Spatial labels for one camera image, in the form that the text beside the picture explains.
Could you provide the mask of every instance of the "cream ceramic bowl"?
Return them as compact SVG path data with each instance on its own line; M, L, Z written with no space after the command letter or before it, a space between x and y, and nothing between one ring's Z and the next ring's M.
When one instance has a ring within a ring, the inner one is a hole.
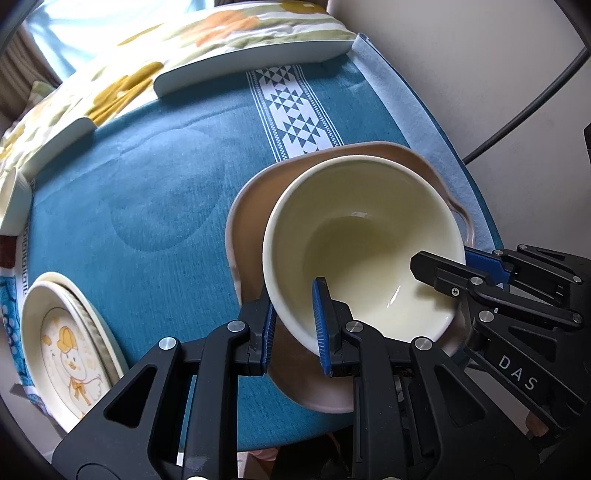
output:
M384 336L437 340L456 302L415 280L410 259L421 250L465 263L443 199L402 165L351 155L312 167L281 195L265 230L263 274L277 315L316 355L316 277L326 277L332 297Z

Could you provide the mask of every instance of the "white patterned stripe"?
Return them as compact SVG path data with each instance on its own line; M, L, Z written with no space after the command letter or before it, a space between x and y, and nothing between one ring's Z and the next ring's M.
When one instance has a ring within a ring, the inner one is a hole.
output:
M253 70L246 76L276 162L343 144L301 67Z
M252 92L252 96L255 99L255 105L256 105L256 109L259 113L259 116L261 117L261 120L263 122L263 125L265 126L265 134L267 135L267 140L269 141L269 145L271 146L271 150L273 152L273 156L275 157L275 162L279 162L281 161L281 156L277 150L277 143L273 141L273 132L271 131L271 129L267 128L267 122L265 121L265 103L264 100L261 104L261 95L257 95L257 91L256 89L260 89L261 87L259 86L259 84L256 82L256 76L254 75L254 72L247 72L246 73L246 78L248 79L248 85L251 88L251 92Z
M338 145L343 145L344 144L343 140L341 139L339 132L335 128L335 125L333 124L332 120L330 119L329 114L326 113L326 110L324 110L324 107L322 106L322 103L320 103L320 100L318 100L318 97L314 93L314 90L312 90L310 85L306 82L306 80L304 78L304 72L302 71L301 66L295 65L294 67L295 67L296 71L299 72L298 81L301 82L302 88L305 89L306 92L315 100L315 102L313 102L312 105L314 106L315 109L318 109L317 114L318 114L319 118L322 119L323 122L328 124L327 130L334 133L334 135L336 137L333 146L336 147Z

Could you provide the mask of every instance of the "duck illustration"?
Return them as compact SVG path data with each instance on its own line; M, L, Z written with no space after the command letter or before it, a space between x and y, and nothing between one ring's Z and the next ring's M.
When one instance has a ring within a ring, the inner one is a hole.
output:
M86 366L78 350L76 337L69 327L63 326L60 328L56 347L60 351L59 362L65 372L65 375L60 376L68 387L74 405L83 414L86 414L102 396L102 378L97 375L89 380L87 379Z

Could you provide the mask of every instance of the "stacked plates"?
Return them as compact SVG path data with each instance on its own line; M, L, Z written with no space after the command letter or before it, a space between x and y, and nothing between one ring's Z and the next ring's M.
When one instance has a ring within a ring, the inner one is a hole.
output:
M105 321L59 273L41 275L29 289L21 340L33 384L66 432L128 370Z
M289 185L321 162L345 155L371 155L409 168L429 183L466 227L465 244L474 246L474 223L452 196L443 179L420 155L390 142L366 142L327 148L275 163L247 182L238 193L226 223L226 255L240 304L255 300L263 286L262 244L271 212ZM269 377L299 405L323 413L353 411L353 378L324 375L318 357L285 328L278 317ZM458 312L438 345L452 356L466 337Z

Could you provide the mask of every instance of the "white wall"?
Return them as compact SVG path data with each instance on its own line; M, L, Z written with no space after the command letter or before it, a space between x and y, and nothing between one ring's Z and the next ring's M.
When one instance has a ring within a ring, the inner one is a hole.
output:
M461 157L526 107L583 48L552 0L331 0L329 12L369 36Z
M470 164L505 245L591 258L591 61L531 118Z
M369 35L464 157L539 95L583 43L552 0L331 0ZM591 257L591 61L470 164L509 248Z

